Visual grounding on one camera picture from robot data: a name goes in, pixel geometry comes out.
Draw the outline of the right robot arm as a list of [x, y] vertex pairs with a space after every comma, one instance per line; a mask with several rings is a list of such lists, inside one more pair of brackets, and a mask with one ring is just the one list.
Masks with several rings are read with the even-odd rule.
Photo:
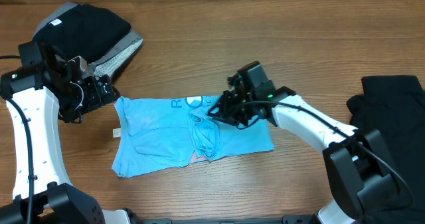
[[267, 120], [322, 154], [332, 201], [313, 215], [287, 215], [283, 223], [359, 223], [374, 213], [411, 208], [415, 198], [396, 171], [381, 133], [362, 134], [309, 105], [292, 89], [276, 88], [262, 65], [251, 62], [227, 79], [208, 116], [248, 128]]

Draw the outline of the light blue printed t-shirt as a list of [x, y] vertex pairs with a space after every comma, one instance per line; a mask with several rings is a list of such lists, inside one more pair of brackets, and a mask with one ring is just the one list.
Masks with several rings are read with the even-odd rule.
[[112, 170], [118, 177], [133, 177], [274, 149], [265, 120], [244, 129], [207, 116], [217, 101], [218, 96], [118, 98], [120, 144]]

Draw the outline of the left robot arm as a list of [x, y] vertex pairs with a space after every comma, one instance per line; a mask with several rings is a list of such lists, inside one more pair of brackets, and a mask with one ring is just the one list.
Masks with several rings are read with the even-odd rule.
[[66, 60], [50, 45], [19, 45], [21, 68], [1, 76], [16, 153], [13, 202], [2, 223], [137, 223], [129, 209], [105, 210], [75, 188], [62, 158], [58, 123], [80, 124], [85, 113], [120, 95], [108, 75], [95, 77], [81, 57]]

